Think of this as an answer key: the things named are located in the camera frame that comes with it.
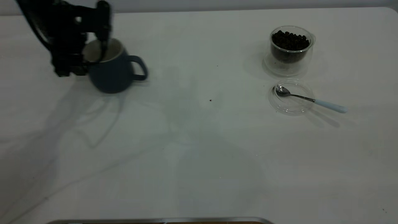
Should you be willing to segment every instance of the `blue mug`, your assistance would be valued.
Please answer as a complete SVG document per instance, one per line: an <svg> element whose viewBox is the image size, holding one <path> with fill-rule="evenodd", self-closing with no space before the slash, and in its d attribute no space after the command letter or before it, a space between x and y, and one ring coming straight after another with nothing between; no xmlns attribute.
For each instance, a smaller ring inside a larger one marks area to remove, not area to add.
<svg viewBox="0 0 398 224"><path fill-rule="evenodd" d="M100 55L100 42L91 41L83 49L84 59L96 62ZM134 73L131 62L140 65L144 75ZM117 93L127 89L134 80L143 81L148 77L148 69L138 56L128 55L122 43L110 39L103 59L88 66L88 76L94 86L104 93Z"/></svg>

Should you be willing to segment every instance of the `glass bowl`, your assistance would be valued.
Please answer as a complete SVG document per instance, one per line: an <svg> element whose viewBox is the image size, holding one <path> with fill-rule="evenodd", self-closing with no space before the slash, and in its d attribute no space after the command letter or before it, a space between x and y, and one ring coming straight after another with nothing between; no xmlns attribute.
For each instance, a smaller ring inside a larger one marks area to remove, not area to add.
<svg viewBox="0 0 398 224"><path fill-rule="evenodd" d="M299 51L290 51L278 47L272 41L272 35L278 31L289 32L296 35L306 36L310 45ZM269 44L265 51L264 63L268 69L277 75L293 76L298 75L307 69L312 59L312 47L315 43L315 36L307 30L297 26L281 26L274 29L269 35Z"/></svg>
<svg viewBox="0 0 398 224"><path fill-rule="evenodd" d="M283 114L297 116L306 113L313 106L313 102L303 100L294 96L281 97L276 94L275 88L283 86L291 94L306 96L314 99L314 93L304 82L299 79L285 79L273 86L268 95L269 102L278 111Z"/></svg>

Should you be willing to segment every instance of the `spoon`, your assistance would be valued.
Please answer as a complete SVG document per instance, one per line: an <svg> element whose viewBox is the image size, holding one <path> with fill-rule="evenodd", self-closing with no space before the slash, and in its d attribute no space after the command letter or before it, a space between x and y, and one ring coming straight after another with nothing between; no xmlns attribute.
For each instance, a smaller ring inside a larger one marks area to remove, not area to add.
<svg viewBox="0 0 398 224"><path fill-rule="evenodd" d="M339 113L346 113L348 111L348 109L345 106L340 106L340 105L336 105L336 104L333 104L333 103L328 103L328 102L325 102L325 101L322 101L322 100L315 100L315 99L311 99L311 98L308 98L308 97L305 97L305 96L299 96L299 95L291 94L289 92L289 90L287 88L283 87L283 86L277 86L276 87L276 94L278 94L278 96L281 96L281 97L286 97L286 96L299 97L301 99L305 99L305 100L311 101L311 102L313 102L315 104L318 104L319 106L326 107L328 109L337 111Z"/></svg>

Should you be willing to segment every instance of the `white table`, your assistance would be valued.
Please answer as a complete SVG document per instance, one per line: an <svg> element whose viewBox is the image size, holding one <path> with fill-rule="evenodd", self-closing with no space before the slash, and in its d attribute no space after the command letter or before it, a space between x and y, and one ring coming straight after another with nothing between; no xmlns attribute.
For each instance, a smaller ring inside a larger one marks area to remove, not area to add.
<svg viewBox="0 0 398 224"><path fill-rule="evenodd" d="M268 102L269 32L317 37L315 106ZM398 15L388 8L116 14L150 77L122 94L58 78L21 16L0 17L0 223L259 217L398 221Z"/></svg>

